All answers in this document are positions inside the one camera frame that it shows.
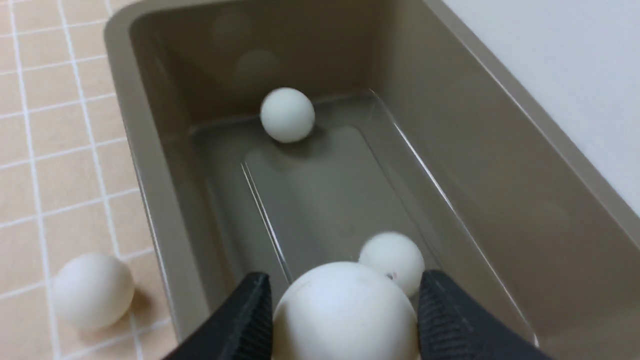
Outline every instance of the white wall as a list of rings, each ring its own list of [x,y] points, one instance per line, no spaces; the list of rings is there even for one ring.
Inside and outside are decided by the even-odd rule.
[[[640,215],[640,0],[445,0]]]

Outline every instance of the rectangular bin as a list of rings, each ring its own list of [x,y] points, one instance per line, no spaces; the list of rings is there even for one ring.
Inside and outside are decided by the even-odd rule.
[[[399,231],[550,355],[640,356],[638,217],[441,0],[146,0],[105,37],[180,339],[247,272],[277,303]]]

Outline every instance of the tile floor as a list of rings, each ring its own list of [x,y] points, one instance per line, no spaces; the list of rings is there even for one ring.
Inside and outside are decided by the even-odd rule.
[[[131,0],[0,0],[0,358],[162,358],[175,346],[102,41]],[[78,332],[51,279],[89,251],[127,262],[128,315]]]

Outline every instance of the white grout line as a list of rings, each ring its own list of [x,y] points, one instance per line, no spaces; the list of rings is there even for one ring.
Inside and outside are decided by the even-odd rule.
[[[51,335],[51,348],[54,360],[60,358],[60,339],[58,337],[58,319],[54,314],[53,301],[51,299],[51,273],[49,271],[49,254],[47,250],[47,238],[44,234],[44,221],[42,220],[42,205],[40,203],[40,187],[38,185],[38,172],[36,170],[35,156],[33,152],[33,139],[31,137],[31,124],[29,122],[29,111],[27,106],[27,95],[22,78],[22,62],[20,60],[20,44],[18,42],[17,30],[15,27],[15,14],[13,13],[13,0],[9,0],[9,14],[11,31],[13,34],[13,49],[15,56],[15,66],[18,73],[20,88],[20,99],[22,102],[22,112],[24,113],[24,127],[27,134],[27,146],[29,149],[29,163],[31,165],[31,182],[33,186],[33,197],[36,208],[36,219],[38,221],[38,238],[40,240],[40,250],[42,255],[42,272],[44,273],[45,292],[47,295],[47,307],[49,308],[49,334]]]
[[[107,56],[104,55],[96,55],[96,56],[89,56],[87,58],[81,58],[76,60],[76,62],[83,62],[83,61],[91,61],[91,60],[99,60],[99,59],[106,59]],[[50,63],[47,65],[40,65],[40,66],[33,66],[33,67],[23,67],[22,71],[32,71],[32,70],[42,70],[42,69],[48,69],[51,67],[56,67],[56,66],[62,66],[62,65],[69,65],[71,64],[72,61],[71,60],[67,60],[67,61],[61,61],[59,63]],[[13,71],[5,71],[5,72],[0,72],[0,76],[2,75],[11,75],[11,74],[17,74],[18,71],[17,70],[13,70]]]
[[[12,290],[12,291],[7,291],[6,293],[0,294],[0,300],[4,300],[7,299],[9,297],[14,297],[20,294],[24,294],[27,291],[31,291],[33,289],[37,289],[37,288],[41,288],[44,285],[44,281],[40,281],[40,282],[36,282],[35,284],[31,284],[28,286],[25,286],[23,288],[19,288],[16,290]]]
[[[10,167],[16,167],[19,165],[24,165],[24,164],[28,164],[29,160],[20,160],[20,161],[14,161],[13,163],[7,163],[4,165],[0,165],[0,170],[6,169],[6,168],[10,168]]]
[[[112,143],[118,143],[118,142],[124,142],[124,141],[127,141],[127,138],[123,136],[121,138],[115,138],[115,139],[106,140],[106,141],[103,141],[103,142],[96,143],[95,146],[96,147],[101,147],[101,146],[109,145],[109,144],[112,144]],[[59,151],[59,152],[53,152],[51,154],[38,156],[38,157],[35,158],[35,161],[46,160],[46,159],[51,159],[51,158],[57,158],[58,156],[63,156],[63,155],[67,155],[67,154],[73,154],[74,152],[88,150],[88,149],[91,149],[91,148],[92,148],[91,145],[84,145],[84,146],[80,146],[80,147],[74,147],[73,149],[62,150],[62,151]],[[11,167],[16,167],[16,166],[20,166],[20,165],[24,165],[24,164],[28,164],[29,162],[30,162],[30,160],[14,161],[13,163],[7,163],[7,164],[4,164],[4,165],[0,165],[0,170],[6,169],[6,168],[11,168]]]
[[[116,96],[116,93],[111,92],[109,94],[104,94],[104,95],[99,95],[99,96],[94,96],[94,97],[87,97],[85,99],[85,102],[108,99],[110,97],[115,97],[115,96]],[[58,104],[42,106],[41,108],[29,109],[28,112],[37,113],[39,111],[46,111],[46,110],[51,110],[51,109],[63,108],[65,106],[76,105],[76,104],[80,104],[81,102],[82,102],[82,100],[59,102]],[[2,115],[0,115],[0,120],[7,119],[7,118],[10,118],[10,117],[14,117],[14,116],[18,116],[18,115],[24,115],[24,111],[18,111],[18,112],[15,112],[15,113],[2,114]]]
[[[131,259],[139,258],[140,256],[151,254],[154,251],[156,251],[156,249],[154,247],[148,247],[148,248],[146,248],[144,250],[140,250],[140,251],[136,251],[136,252],[132,252],[130,254],[124,255],[124,256],[120,256],[120,260],[129,261]]]
[[[8,119],[10,117],[15,117],[15,116],[22,115],[22,114],[23,114],[22,111],[18,111],[17,113],[2,114],[2,115],[0,115],[0,120]]]
[[[109,17],[111,17],[113,15],[113,8],[111,7],[111,1],[104,0],[104,6],[107,8],[107,13],[109,14]]]
[[[19,3],[19,2],[22,2],[22,1],[30,1],[30,0],[21,0],[21,1],[13,0],[13,3]],[[94,20],[94,21],[88,21],[88,22],[78,22],[76,24],[67,25],[67,28],[78,28],[80,26],[104,24],[106,22],[107,22],[107,19]],[[34,29],[34,30],[20,31],[20,32],[16,32],[15,34],[16,34],[16,36],[30,35],[30,34],[44,33],[46,31],[52,31],[52,30],[61,30],[63,28],[64,28],[64,26],[51,26],[50,28],[40,28],[40,29]],[[0,35],[0,37],[10,37],[10,36],[12,36],[12,34]]]
[[[98,204],[100,202],[104,203],[106,200],[113,199],[115,197],[119,197],[119,196],[123,196],[123,195],[127,195],[127,194],[130,194],[130,193],[138,192],[139,190],[140,189],[138,189],[138,188],[133,188],[133,189],[125,190],[123,192],[114,193],[114,194],[108,195],[106,197],[99,197],[97,199],[88,200],[88,201],[80,202],[78,204],[65,206],[64,208],[47,211],[46,213],[43,213],[42,216],[49,217],[51,215],[57,215],[57,214],[64,213],[64,212],[69,211],[69,210],[79,209],[79,208],[83,208],[85,206]]]
[[[79,357],[83,357],[83,356],[91,354],[91,353],[93,353],[93,352],[95,352],[97,350],[100,350],[102,348],[106,348],[108,346],[117,344],[117,343],[119,343],[121,341],[130,339],[132,337],[133,338],[137,338],[138,335],[140,335],[140,334],[144,334],[145,332],[149,332],[151,330],[154,330],[154,329],[157,329],[159,327],[163,327],[163,326],[169,325],[169,324],[171,324],[171,318],[167,318],[167,319],[164,319],[164,320],[160,320],[160,321],[154,322],[153,324],[149,325],[148,327],[142,328],[142,329],[137,330],[137,331],[131,331],[131,332],[127,333],[127,334],[124,334],[124,335],[121,335],[121,336],[117,336],[117,337],[115,337],[113,339],[109,339],[109,340],[107,340],[107,341],[105,341],[103,343],[99,343],[98,345],[94,345],[94,346],[92,346],[90,348],[85,348],[85,349],[82,349],[80,351],[74,352],[73,354],[69,354],[69,355],[65,356],[63,358],[63,360],[73,360],[73,359],[77,359]]]
[[[154,247],[148,247],[148,248],[146,248],[144,250],[140,250],[140,251],[136,251],[136,252],[132,252],[130,254],[124,255],[124,256],[120,256],[120,260],[129,261],[129,260],[132,260],[132,259],[135,259],[135,258],[139,258],[140,256],[144,256],[144,255],[147,255],[147,254],[152,254],[154,251],[156,251]],[[31,291],[33,289],[41,288],[44,285],[45,285],[44,281],[38,281],[38,282],[35,282],[33,284],[24,286],[24,287],[19,288],[19,289],[7,291],[6,293],[0,294],[0,300],[4,300],[4,299],[8,299],[10,297],[14,297],[14,296],[17,296],[17,295],[20,295],[20,294],[24,294],[25,292]]]
[[[74,75],[76,77],[76,86],[78,89],[78,94],[80,95],[80,106],[82,107],[82,111],[84,115],[84,123],[86,125],[86,132],[87,132],[87,135],[89,136],[89,143],[91,144],[93,163],[95,165],[95,172],[98,177],[98,186],[100,188],[100,194],[102,195],[102,198],[103,198],[102,203],[104,205],[105,214],[107,215],[107,227],[109,228],[109,235],[111,236],[111,245],[113,247],[114,254],[117,257],[120,257],[120,247],[118,245],[118,240],[116,238],[116,231],[113,225],[113,217],[111,215],[111,207],[109,206],[109,199],[107,198],[107,190],[104,185],[102,167],[100,166],[100,159],[98,157],[98,152],[96,151],[95,139],[93,138],[91,120],[89,119],[89,113],[86,109],[86,99],[84,98],[84,90],[82,88],[82,81],[80,80],[80,73],[78,71],[76,54],[74,52],[73,42],[71,41],[71,34],[67,26],[67,17],[65,16],[65,11],[62,6],[62,0],[57,0],[57,3],[58,3],[58,11],[60,13],[60,18],[62,20],[62,28],[65,33],[65,38],[67,39],[67,49],[69,51],[69,56],[71,57],[71,66],[73,67]],[[129,312],[129,323],[131,324],[131,329],[134,331],[133,339],[136,345],[136,357],[138,358],[138,360],[143,360],[140,340],[138,339],[138,335],[136,333],[136,318],[133,315],[133,312]]]
[[[139,188],[131,188],[129,190],[124,190],[122,192],[112,193],[111,195],[107,196],[107,200],[114,199],[114,198],[120,197],[120,196],[124,196],[124,195],[130,194],[130,193],[135,193],[135,192],[138,192],[139,190],[140,190]],[[64,213],[66,211],[83,208],[85,206],[89,206],[89,205],[93,205],[93,204],[98,204],[100,202],[104,202],[104,198],[103,197],[98,197],[96,199],[79,202],[77,204],[65,206],[64,208],[60,208],[60,209],[55,209],[55,210],[51,210],[51,211],[45,211],[45,212],[42,213],[42,216],[43,217],[49,217],[49,216],[52,216],[52,215],[57,215],[57,214],[60,214],[60,213]],[[0,229],[2,229],[3,227],[9,227],[9,226],[13,226],[13,225],[18,225],[18,224],[21,224],[23,222],[32,221],[32,220],[36,220],[36,219],[37,219],[37,216],[30,216],[30,217],[19,218],[19,219],[16,219],[16,220],[11,220],[9,222],[3,222],[3,223],[0,224]]]

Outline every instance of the ping pong ball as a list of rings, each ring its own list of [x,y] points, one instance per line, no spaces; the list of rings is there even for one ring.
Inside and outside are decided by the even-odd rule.
[[[424,258],[418,246],[403,234],[373,236],[362,247],[358,262],[392,279],[408,297],[420,288]]]
[[[315,120],[311,100],[293,88],[273,90],[264,98],[260,108],[264,130],[282,143],[297,142],[307,137]]]
[[[294,281],[273,315],[273,360],[415,360],[415,311],[389,279],[358,263]]]
[[[56,315],[81,330],[113,325],[133,299],[131,271],[122,261],[99,252],[69,261],[53,280]]]

